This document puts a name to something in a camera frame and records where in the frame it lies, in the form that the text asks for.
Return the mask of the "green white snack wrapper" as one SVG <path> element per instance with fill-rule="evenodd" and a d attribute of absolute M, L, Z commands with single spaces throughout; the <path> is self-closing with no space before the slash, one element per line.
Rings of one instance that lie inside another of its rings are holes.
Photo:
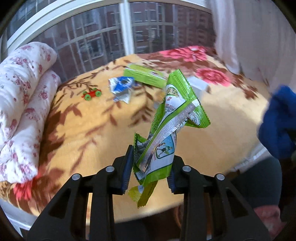
<path fill-rule="evenodd" d="M 210 120 L 188 80 L 177 69 L 168 76 L 165 97 L 152 120 L 147 138 L 134 136 L 133 171 L 139 183 L 128 195 L 145 206 L 159 180 L 171 173 L 177 133 L 184 126 L 206 128 Z"/>

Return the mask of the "green medicine box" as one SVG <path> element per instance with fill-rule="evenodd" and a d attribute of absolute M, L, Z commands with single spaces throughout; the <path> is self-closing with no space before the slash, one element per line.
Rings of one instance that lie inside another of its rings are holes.
<path fill-rule="evenodd" d="M 137 64 L 129 64 L 123 76 L 132 77 L 135 81 L 163 89 L 167 83 L 165 73 Z"/>

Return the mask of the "white paper box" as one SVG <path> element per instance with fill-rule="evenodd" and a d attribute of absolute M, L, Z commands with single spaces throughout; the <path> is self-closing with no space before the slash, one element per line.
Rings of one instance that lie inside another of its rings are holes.
<path fill-rule="evenodd" d="M 197 78 L 195 76 L 190 76 L 187 78 L 189 84 L 191 85 L 192 89 L 195 93 L 207 91 L 209 85 L 204 80 Z"/>

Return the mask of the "yellow floral bed blanket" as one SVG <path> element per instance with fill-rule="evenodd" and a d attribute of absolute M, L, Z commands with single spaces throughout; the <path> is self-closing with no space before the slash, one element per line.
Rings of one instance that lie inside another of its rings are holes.
<path fill-rule="evenodd" d="M 108 80 L 122 75 L 130 63 L 165 73 L 180 69 L 208 83 L 200 101 L 210 126 L 186 126 L 177 135 L 176 154 L 200 173 L 226 173 L 257 144 L 269 99 L 264 83 L 232 74 L 213 50 L 200 46 L 132 54 L 59 87 L 45 125 L 39 174 L 25 184 L 2 182 L 2 200 L 37 216 L 72 174 L 95 174 L 126 153 L 135 133 L 148 136 L 161 91 L 137 86 L 126 104 L 114 102 L 109 90 Z M 84 100 L 83 92 L 93 88 L 102 95 Z"/>

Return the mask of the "red green toy car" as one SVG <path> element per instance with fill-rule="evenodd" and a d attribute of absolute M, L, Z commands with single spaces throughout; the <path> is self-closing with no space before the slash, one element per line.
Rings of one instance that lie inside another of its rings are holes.
<path fill-rule="evenodd" d="M 90 89 L 89 91 L 84 91 L 82 94 L 82 98 L 84 100 L 90 101 L 93 97 L 100 97 L 102 95 L 102 91 L 97 88 Z"/>

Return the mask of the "blue white crumpled wrapper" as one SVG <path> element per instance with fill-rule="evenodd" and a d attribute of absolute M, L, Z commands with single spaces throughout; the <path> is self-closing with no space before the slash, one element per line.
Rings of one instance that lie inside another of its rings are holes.
<path fill-rule="evenodd" d="M 133 77 L 114 77 L 108 80 L 110 92 L 113 94 L 113 101 L 123 101 L 129 104 L 132 95 L 132 88 L 135 86 Z"/>

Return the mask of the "white floral folded quilt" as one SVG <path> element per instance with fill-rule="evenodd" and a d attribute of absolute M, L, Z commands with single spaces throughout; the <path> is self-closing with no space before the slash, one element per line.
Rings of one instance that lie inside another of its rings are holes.
<path fill-rule="evenodd" d="M 41 139 L 61 79 L 57 53 L 31 42 L 1 63 L 1 181 L 25 183 L 38 173 Z"/>

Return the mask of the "white curtain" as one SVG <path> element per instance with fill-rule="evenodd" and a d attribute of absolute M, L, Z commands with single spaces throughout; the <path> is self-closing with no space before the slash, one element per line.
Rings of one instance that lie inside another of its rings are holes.
<path fill-rule="evenodd" d="M 218 57 L 235 74 L 295 90 L 295 32 L 273 1 L 210 1 Z"/>

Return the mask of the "white window frame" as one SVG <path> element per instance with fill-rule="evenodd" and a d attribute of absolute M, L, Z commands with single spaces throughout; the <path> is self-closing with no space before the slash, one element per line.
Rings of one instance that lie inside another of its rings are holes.
<path fill-rule="evenodd" d="M 77 68 L 133 53 L 215 41 L 207 1 L 26 1 L 1 37 L 1 56 L 32 41 Z"/>

